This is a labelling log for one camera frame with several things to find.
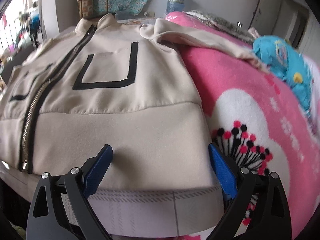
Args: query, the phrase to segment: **pink item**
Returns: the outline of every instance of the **pink item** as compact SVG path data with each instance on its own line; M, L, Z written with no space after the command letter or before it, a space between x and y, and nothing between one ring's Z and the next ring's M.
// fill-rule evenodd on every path
M249 46L184 13L173 12L166 19ZM295 95L274 75L220 51L189 46L179 46L179 51L201 96L213 141L225 154L233 152L240 166L247 165L259 174L279 174L289 202L294 239L320 202L319 142ZM238 150L232 150L235 139L244 143ZM254 206L255 196L238 233L245 231Z

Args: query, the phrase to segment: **beige sleeve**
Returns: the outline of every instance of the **beige sleeve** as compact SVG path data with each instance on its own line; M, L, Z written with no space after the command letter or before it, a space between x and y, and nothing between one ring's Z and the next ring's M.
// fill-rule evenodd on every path
M157 19L154 26L141 27L140 35L156 42L166 40L189 46L217 49L232 57L245 60L254 68L268 73L266 65L248 48L241 47L213 33L180 26L164 19Z

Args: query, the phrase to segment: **transparent plastic container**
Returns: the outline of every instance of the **transparent plastic container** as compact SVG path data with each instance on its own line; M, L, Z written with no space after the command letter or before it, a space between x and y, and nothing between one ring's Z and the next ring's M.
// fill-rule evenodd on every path
M168 0L166 14L171 12L182 12L185 0Z

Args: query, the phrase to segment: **jacket collar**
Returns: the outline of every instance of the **jacket collar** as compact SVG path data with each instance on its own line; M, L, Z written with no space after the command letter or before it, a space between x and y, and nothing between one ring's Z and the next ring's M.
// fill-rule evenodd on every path
M117 23L117 20L113 17L111 13L108 13L98 21L97 30L104 29L115 23ZM77 24L76 33L86 33L91 25L91 21L82 18Z

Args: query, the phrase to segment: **jacket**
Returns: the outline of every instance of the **jacket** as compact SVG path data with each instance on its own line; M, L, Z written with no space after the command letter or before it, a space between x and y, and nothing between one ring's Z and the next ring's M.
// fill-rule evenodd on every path
M197 89L166 42L221 50L261 68L248 49L157 19L96 26L43 43L14 69L0 102L0 159L52 176L81 167L105 144L114 158L100 187L177 190L215 183L211 142Z

